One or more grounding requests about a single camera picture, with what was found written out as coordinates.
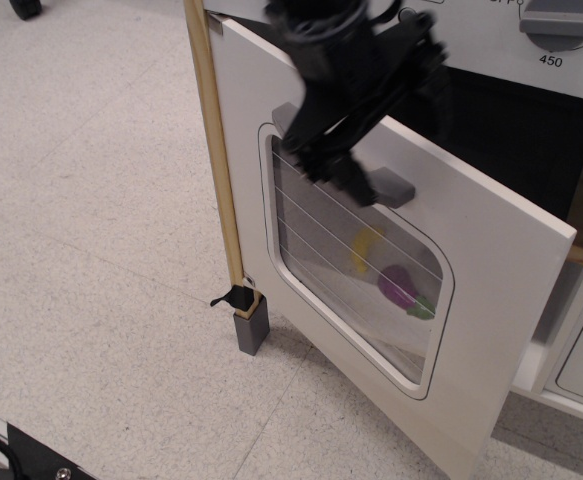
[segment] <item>oven control panel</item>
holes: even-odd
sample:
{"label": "oven control panel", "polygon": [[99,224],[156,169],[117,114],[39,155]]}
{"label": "oven control panel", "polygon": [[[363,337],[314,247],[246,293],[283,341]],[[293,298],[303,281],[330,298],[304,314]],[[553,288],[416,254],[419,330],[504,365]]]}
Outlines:
{"label": "oven control panel", "polygon": [[[368,0],[371,15],[392,0]],[[267,0],[205,0],[218,13],[266,21]],[[583,0],[404,0],[430,11],[448,64],[583,98]]]}

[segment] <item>speckled floor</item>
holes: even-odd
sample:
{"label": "speckled floor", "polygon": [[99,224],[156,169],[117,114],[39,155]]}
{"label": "speckled floor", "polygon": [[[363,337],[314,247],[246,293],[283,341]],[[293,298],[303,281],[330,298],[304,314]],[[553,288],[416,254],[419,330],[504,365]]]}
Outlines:
{"label": "speckled floor", "polygon": [[[444,475],[284,319],[241,354],[181,0],[0,0],[0,417],[102,479]],[[511,395],[480,479],[583,479]]]}

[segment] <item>oven temperature knob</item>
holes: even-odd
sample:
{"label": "oven temperature knob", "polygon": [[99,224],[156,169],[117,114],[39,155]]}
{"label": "oven temperature knob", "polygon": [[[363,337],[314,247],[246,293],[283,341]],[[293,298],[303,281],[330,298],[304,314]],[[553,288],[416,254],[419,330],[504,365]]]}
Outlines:
{"label": "oven temperature knob", "polygon": [[571,50],[583,43],[583,0],[529,0],[520,31],[550,52]]}

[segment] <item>yellow toy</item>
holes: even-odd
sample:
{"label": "yellow toy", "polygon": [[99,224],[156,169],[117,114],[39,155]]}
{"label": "yellow toy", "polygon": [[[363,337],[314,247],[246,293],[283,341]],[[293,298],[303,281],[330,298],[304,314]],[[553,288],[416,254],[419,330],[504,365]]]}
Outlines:
{"label": "yellow toy", "polygon": [[371,245],[376,243],[384,236],[384,230],[376,227],[363,227],[356,234],[353,239],[353,245],[351,245],[351,260],[355,264],[359,273],[366,273],[369,270],[369,264],[367,263],[367,256],[369,255],[369,250]]}

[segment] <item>oven door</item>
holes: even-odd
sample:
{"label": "oven door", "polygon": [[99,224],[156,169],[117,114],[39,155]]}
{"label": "oven door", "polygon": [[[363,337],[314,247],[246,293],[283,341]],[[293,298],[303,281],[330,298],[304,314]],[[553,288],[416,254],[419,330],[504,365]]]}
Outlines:
{"label": "oven door", "polygon": [[435,463],[468,478],[575,230],[390,118],[354,154],[372,177],[413,186],[413,199],[362,209],[309,184],[274,124],[301,104],[301,80],[260,37],[219,27],[245,271]]}

